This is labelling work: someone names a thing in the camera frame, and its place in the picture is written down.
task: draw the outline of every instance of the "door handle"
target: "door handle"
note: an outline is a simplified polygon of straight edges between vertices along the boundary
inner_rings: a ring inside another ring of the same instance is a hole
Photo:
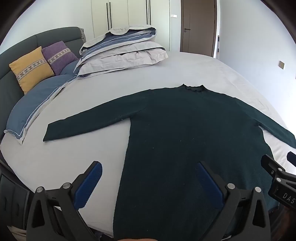
[[[150,15],[150,25],[151,25],[151,1],[149,0],[149,15]]]
[[[110,30],[109,28],[109,14],[108,14],[108,3],[106,2],[106,7],[107,7],[107,23],[108,23],[108,31]]]
[[[110,26],[111,26],[111,28],[112,28],[111,2],[109,2],[109,9],[110,9]]]
[[[146,0],[146,21],[147,21],[147,25],[148,25],[148,8],[147,8],[147,0]]]

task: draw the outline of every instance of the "metal screw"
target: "metal screw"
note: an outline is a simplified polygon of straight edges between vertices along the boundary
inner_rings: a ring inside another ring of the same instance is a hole
[[[256,192],[261,192],[261,188],[260,187],[255,187],[255,191]]]
[[[64,183],[63,188],[68,189],[71,186],[71,183]]]
[[[43,187],[38,187],[37,189],[36,189],[36,192],[42,192],[43,191]]]
[[[233,183],[228,183],[228,184],[227,184],[227,187],[228,187],[229,189],[235,189],[235,185],[234,185]]]

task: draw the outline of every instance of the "light switch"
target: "light switch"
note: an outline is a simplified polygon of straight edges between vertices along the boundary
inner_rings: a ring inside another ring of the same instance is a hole
[[[279,62],[279,67],[282,68],[282,69],[284,69],[284,67],[285,67],[285,63],[283,63],[282,61],[280,61],[280,62]]]

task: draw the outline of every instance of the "door frame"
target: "door frame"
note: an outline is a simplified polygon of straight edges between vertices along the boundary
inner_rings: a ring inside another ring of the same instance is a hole
[[[217,0],[214,0],[214,8],[215,8],[215,24],[214,24],[214,38],[213,38],[213,46],[212,46],[212,57],[214,57],[215,51],[215,43],[216,43],[216,35],[217,35]],[[181,0],[181,39],[180,39],[180,52],[183,50],[183,33],[184,33],[184,0]]]

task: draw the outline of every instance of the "folded duvet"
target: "folded duvet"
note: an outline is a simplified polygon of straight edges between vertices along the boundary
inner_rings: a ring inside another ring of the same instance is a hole
[[[74,73],[86,78],[156,64],[168,56],[164,47],[153,42],[155,36],[156,29],[151,26],[111,29],[82,46],[83,57]]]

